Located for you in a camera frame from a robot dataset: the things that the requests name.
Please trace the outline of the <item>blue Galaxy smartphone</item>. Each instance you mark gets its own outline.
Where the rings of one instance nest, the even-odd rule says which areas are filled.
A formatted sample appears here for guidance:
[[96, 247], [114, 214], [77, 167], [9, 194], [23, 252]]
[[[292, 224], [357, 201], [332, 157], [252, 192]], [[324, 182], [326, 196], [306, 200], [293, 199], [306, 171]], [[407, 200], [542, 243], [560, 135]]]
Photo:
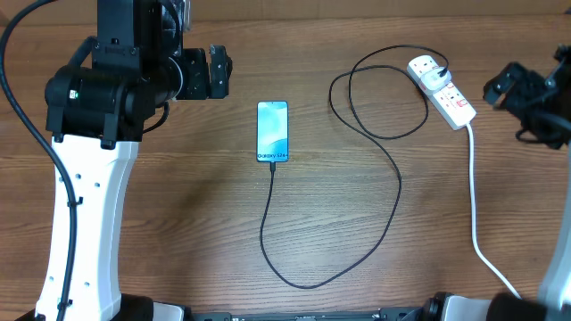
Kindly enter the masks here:
[[289, 122], [286, 101], [257, 104], [256, 159], [258, 162], [289, 160]]

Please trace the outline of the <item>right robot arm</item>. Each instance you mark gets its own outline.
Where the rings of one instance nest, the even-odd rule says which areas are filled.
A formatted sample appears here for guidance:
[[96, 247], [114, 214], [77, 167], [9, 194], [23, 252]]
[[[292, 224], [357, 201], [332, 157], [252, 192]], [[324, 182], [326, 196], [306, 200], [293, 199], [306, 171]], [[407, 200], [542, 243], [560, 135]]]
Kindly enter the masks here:
[[[557, 66], [543, 77], [511, 62], [483, 88], [483, 98], [498, 110], [505, 110], [519, 119], [521, 128], [516, 139], [544, 144], [558, 150], [570, 143], [570, 48], [560, 45], [554, 53]], [[444, 105], [444, 90], [451, 81], [432, 80], [438, 72], [433, 67], [421, 74], [415, 62], [408, 67], [437, 110], [453, 129], [469, 128], [474, 112], [452, 111]], [[570, 318], [570, 209], [565, 208], [556, 249], [536, 300], [525, 300], [514, 288], [497, 294], [491, 300], [469, 299], [440, 292], [421, 309], [407, 314], [408, 320], [568, 320]]]

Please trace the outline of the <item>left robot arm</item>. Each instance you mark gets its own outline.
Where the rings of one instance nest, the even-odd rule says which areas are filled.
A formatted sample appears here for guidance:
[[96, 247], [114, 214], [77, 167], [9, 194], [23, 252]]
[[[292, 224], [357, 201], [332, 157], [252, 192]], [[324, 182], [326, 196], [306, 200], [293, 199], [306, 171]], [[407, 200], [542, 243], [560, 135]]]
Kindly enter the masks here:
[[233, 68], [222, 45], [185, 48], [187, 1], [97, 5], [97, 33], [46, 84], [46, 130], [30, 133], [55, 167], [48, 267], [28, 320], [188, 320], [189, 307], [120, 291], [130, 173], [145, 134], [173, 101], [222, 99]]

